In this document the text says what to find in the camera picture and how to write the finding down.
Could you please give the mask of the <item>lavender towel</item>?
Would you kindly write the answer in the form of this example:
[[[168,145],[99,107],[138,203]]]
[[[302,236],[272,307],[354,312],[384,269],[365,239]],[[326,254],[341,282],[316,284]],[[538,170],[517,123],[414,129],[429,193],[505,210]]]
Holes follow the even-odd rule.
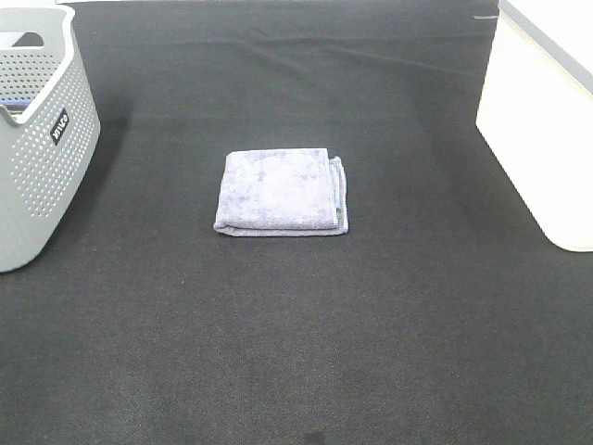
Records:
[[[325,148],[234,151],[226,156],[213,228],[230,236],[348,232],[347,178]]]

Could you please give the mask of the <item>black table cloth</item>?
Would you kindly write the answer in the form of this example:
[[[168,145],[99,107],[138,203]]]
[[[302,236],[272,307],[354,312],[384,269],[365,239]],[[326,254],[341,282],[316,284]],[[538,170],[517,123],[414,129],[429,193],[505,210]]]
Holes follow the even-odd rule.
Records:
[[[5,444],[588,444],[592,258],[475,127],[494,1],[75,5],[101,121],[1,278]],[[343,236],[213,230],[225,157],[321,146]]]

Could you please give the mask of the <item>white plastic storage bin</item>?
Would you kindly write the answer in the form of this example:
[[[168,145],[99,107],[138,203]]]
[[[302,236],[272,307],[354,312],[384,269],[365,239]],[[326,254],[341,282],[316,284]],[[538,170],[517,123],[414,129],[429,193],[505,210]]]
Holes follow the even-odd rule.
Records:
[[[592,249],[592,4],[501,1],[476,126],[544,235]]]

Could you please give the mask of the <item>grey perforated laundry basket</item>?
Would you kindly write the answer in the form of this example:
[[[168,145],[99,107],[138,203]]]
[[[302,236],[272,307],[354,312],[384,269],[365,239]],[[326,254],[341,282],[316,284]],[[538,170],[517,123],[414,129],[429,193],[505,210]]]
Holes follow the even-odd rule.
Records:
[[[74,198],[101,125],[73,29],[75,11],[54,1],[4,1],[1,30],[36,33],[39,45],[1,50],[1,270],[31,262]]]

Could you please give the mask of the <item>blue cloth in basket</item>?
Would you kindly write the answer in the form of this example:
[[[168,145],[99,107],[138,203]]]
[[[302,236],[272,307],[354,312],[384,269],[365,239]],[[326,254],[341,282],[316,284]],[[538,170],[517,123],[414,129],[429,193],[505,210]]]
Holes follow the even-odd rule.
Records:
[[[10,114],[21,114],[31,104],[31,99],[8,99],[1,98],[0,104],[6,108]]]

